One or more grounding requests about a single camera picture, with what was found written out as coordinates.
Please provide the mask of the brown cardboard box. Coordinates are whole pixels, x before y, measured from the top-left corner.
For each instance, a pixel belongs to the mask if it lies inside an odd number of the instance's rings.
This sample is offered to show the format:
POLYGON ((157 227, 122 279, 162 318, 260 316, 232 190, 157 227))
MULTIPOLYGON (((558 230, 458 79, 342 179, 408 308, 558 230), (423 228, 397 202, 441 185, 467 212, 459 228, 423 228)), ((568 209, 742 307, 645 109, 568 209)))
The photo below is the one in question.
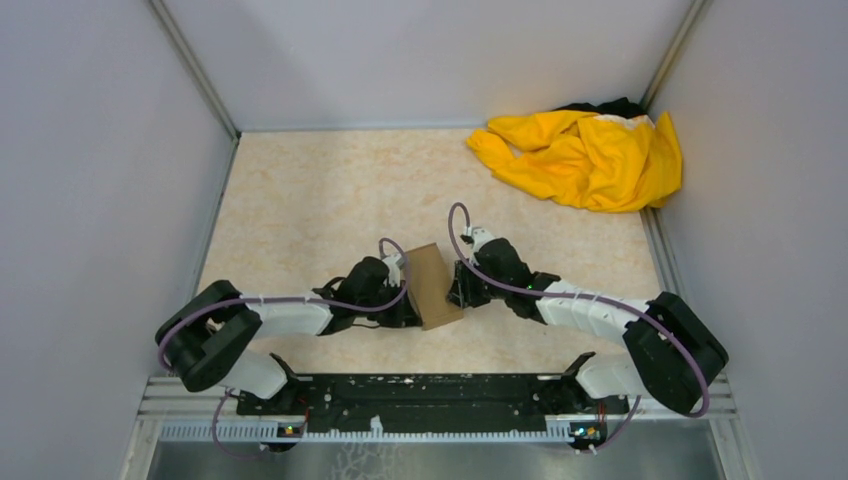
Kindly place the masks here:
POLYGON ((448 301, 452 277, 436 243, 407 252, 405 276, 423 330, 433 330, 464 318, 463 310, 448 301))

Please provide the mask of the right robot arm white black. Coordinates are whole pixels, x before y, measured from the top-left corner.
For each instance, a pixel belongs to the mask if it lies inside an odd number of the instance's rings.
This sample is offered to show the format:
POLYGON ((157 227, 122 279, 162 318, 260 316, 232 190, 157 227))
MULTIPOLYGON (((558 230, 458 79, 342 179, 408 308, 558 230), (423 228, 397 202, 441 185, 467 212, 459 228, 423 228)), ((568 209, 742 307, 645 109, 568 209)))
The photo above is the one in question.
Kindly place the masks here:
POLYGON ((454 244, 468 256, 455 263, 448 294, 462 309, 502 301, 516 316, 550 327, 568 327, 606 339, 625 353, 587 353, 568 371, 563 398, 588 412, 611 396, 646 396, 678 414, 707 413, 708 388, 729 355, 677 294, 649 300, 615 298, 585 290, 547 272, 533 271, 505 238, 468 226, 454 244))

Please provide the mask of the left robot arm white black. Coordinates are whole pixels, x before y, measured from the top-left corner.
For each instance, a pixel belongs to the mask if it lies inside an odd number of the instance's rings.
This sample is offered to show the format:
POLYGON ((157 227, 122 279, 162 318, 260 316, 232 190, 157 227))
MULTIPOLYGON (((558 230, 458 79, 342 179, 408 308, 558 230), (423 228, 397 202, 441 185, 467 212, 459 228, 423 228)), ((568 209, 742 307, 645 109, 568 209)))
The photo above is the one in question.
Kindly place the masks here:
POLYGON ((354 326, 418 327, 404 252, 366 256, 345 276, 301 296, 250 296, 218 280, 165 321, 155 334, 158 359, 187 391, 221 386, 250 393, 277 414, 300 399, 284 361, 251 349, 265 338, 329 336, 354 326))

